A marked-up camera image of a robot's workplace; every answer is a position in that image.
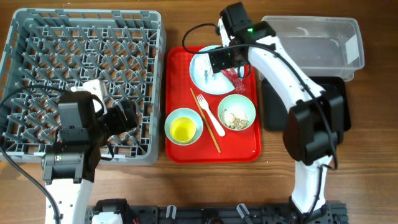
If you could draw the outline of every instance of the small bowl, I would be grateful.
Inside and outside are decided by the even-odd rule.
[[[192,139],[185,143],[179,142],[176,139],[174,139],[170,132],[170,127],[171,127],[171,124],[173,123],[173,121],[176,120],[177,118],[181,118],[181,117],[186,117],[186,118],[191,119],[195,123],[195,129],[196,129],[195,134],[193,135]],[[166,133],[167,138],[170,141],[172,141],[174,144],[177,144],[179,146],[187,146],[187,145],[193,144],[200,138],[200,136],[203,132],[203,121],[201,120],[200,115],[196,111],[191,110],[189,108],[179,108],[179,109],[171,112],[168,115],[168,117],[166,118],[166,121],[164,124],[164,131]]]
[[[248,118],[248,125],[244,127],[243,129],[231,129],[227,127],[223,120],[221,119],[221,115],[223,114],[224,110],[228,110],[230,108],[234,107],[239,107],[241,108],[246,117]],[[250,127],[254,119],[256,118],[256,108],[254,107],[254,104],[249,98],[240,95],[240,94],[232,94],[229,96],[226,96],[223,100],[221,100],[220,104],[218,105],[218,119],[221,121],[221,124],[223,124],[224,127],[233,130],[233,131],[242,131],[245,130],[246,128]]]
[[[187,117],[176,118],[170,125],[172,137],[182,144],[191,141],[196,131],[195,122]]]

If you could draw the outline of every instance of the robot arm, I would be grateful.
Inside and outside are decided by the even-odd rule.
[[[220,16],[217,33],[223,46],[208,52],[213,72],[249,63],[282,99],[289,112],[284,144],[295,160],[291,220],[310,222],[325,214],[326,166],[332,150],[343,141],[343,98],[309,79],[287,55],[272,27],[267,22],[253,24],[240,2],[228,6]]]
[[[103,89],[99,80],[88,84],[94,90]],[[101,109],[97,112],[93,100],[100,104]],[[100,147],[109,144],[110,136],[135,128],[138,124],[134,105],[127,100],[121,101],[120,105],[108,108],[104,114],[100,93],[93,95],[88,91],[77,91],[66,93],[60,98],[61,141],[55,140],[47,150],[42,158],[42,168],[45,187],[58,206],[62,224],[84,223],[96,166],[100,159],[111,159],[101,157]],[[109,146],[108,149],[113,157],[112,149]],[[125,217],[132,215],[126,206],[127,201],[106,202],[98,202],[93,223],[124,223]],[[54,211],[48,199],[45,223],[55,223]]]

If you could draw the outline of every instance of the chopstick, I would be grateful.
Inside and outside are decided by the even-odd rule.
[[[196,98],[196,95],[195,95],[195,93],[193,92],[192,88],[191,88],[191,92],[192,92],[193,99],[194,99],[195,102],[197,103],[197,106],[198,106],[198,108],[199,108],[199,110],[200,110],[201,117],[202,117],[203,120],[205,121],[206,126],[207,126],[207,129],[208,129],[209,132],[210,132],[211,138],[213,139],[213,142],[214,142],[214,144],[216,145],[217,151],[218,151],[218,153],[221,153],[221,149],[220,149],[220,147],[218,146],[218,143],[217,143],[217,141],[216,141],[216,138],[214,137],[213,132],[211,131],[209,122],[207,122],[207,119],[206,119],[206,117],[205,117],[205,114],[203,114],[203,111],[201,110],[201,107],[200,107],[200,105],[199,105],[199,102],[198,102],[198,100],[197,100],[197,98]]]

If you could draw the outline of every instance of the gray dish rack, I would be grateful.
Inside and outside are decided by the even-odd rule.
[[[107,106],[128,98],[140,122],[111,137],[114,159],[100,163],[151,165],[159,153],[165,43],[155,11],[19,9],[0,61],[0,95],[33,84],[69,90],[98,78],[106,84]],[[16,162],[40,162],[54,142],[59,97],[56,91],[24,90],[0,108],[1,147]],[[109,152],[104,147],[101,153]]]

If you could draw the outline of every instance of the wooden table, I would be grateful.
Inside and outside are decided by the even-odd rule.
[[[219,12],[231,3],[234,1],[3,1],[0,49],[14,11],[22,7],[156,10],[164,18],[170,50],[181,45],[185,31],[194,25],[217,22]],[[245,1],[245,6],[254,21],[265,15],[358,20],[366,62],[347,83],[352,128],[338,147],[340,168],[328,174],[326,198],[347,203],[351,223],[398,223],[398,2]],[[219,37],[203,28],[187,44],[218,42]],[[105,198],[126,198],[131,205],[178,207],[287,202],[294,187],[294,162],[281,133],[263,130],[262,146],[260,158],[247,164],[181,166],[168,160],[162,147],[155,166],[98,166],[90,205]],[[23,164],[22,168],[42,178],[38,164]],[[44,208],[43,194],[8,163],[0,162],[0,222],[44,223]]]

